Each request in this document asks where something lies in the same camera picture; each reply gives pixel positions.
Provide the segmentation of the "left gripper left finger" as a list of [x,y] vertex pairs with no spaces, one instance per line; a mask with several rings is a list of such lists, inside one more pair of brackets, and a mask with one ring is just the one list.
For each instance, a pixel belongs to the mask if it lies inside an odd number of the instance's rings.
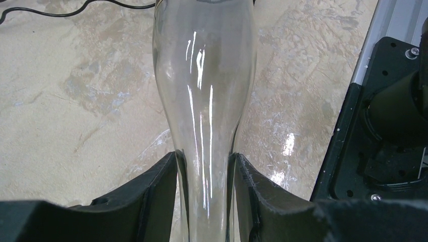
[[169,241],[176,177],[176,156],[170,152],[87,206],[2,201],[1,241]]

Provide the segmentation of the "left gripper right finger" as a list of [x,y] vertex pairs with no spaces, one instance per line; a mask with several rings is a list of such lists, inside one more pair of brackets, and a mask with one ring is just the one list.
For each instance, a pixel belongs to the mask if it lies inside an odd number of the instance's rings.
[[427,201],[302,199],[234,153],[241,241],[427,241]]

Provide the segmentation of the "clear wine bottle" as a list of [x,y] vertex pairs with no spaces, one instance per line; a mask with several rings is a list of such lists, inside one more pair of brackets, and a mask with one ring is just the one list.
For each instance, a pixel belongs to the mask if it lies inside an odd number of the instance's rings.
[[182,241],[233,241],[234,146],[255,76],[254,1],[157,1],[155,80],[178,164]]

